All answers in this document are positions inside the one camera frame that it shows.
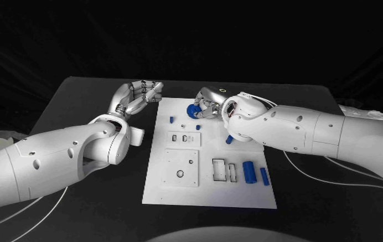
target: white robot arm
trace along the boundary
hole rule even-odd
[[[48,131],[0,150],[0,206],[48,195],[94,170],[119,164],[143,131],[126,120],[161,100],[162,83],[136,81],[115,92],[107,113],[87,125]]]
[[[228,96],[224,90],[204,87],[187,114],[223,120],[230,136],[241,142],[254,140],[282,151],[339,159],[383,177],[383,121],[293,106],[267,109],[254,97],[244,92]]]

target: table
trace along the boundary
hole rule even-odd
[[[107,109],[120,84],[136,79],[67,78],[51,98],[31,135],[84,125]],[[341,115],[323,86],[162,81],[165,97],[194,98],[202,86],[244,91],[280,105]],[[142,145],[129,147],[117,166],[94,171],[68,186],[47,219],[18,241],[145,241],[165,233],[202,226],[270,229],[310,241],[379,241],[383,239],[383,191],[335,186],[305,177],[283,153],[264,147],[273,181],[276,210],[140,204],[156,104],[130,117],[130,126],[145,129]],[[329,181],[378,184],[322,157],[289,153],[309,175]],[[27,211],[0,226],[1,239],[14,239],[50,211],[61,191],[43,197]],[[0,208],[0,219],[30,202]]]

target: white board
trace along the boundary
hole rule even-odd
[[[254,141],[233,141],[227,145],[223,122],[215,119],[194,120],[187,116],[185,108],[192,102],[194,99],[162,98],[158,104],[142,204],[276,209],[270,178],[269,186],[261,183],[260,167],[267,170],[263,146]],[[169,131],[199,132],[199,147],[171,146],[166,143]],[[197,151],[197,187],[162,184],[165,149]],[[224,159],[225,182],[212,180],[211,159]],[[244,182],[241,163],[246,161],[253,162],[257,179],[254,184]],[[228,163],[234,164],[235,183],[228,180]]]

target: blue gear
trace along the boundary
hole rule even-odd
[[[194,117],[194,112],[201,112],[201,108],[198,105],[192,105],[189,104],[187,106],[187,110],[185,110],[185,113],[187,115],[192,118],[192,119],[197,119],[197,117]]]

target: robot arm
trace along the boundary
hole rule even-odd
[[[254,140],[282,151],[328,156],[362,166],[383,177],[381,121],[293,106],[267,109],[243,92],[218,104],[218,111],[224,128],[235,140]]]
[[[162,83],[138,81],[115,92],[107,113],[87,125],[48,131],[0,150],[0,206],[48,195],[117,164],[143,131],[126,120],[161,100]]]

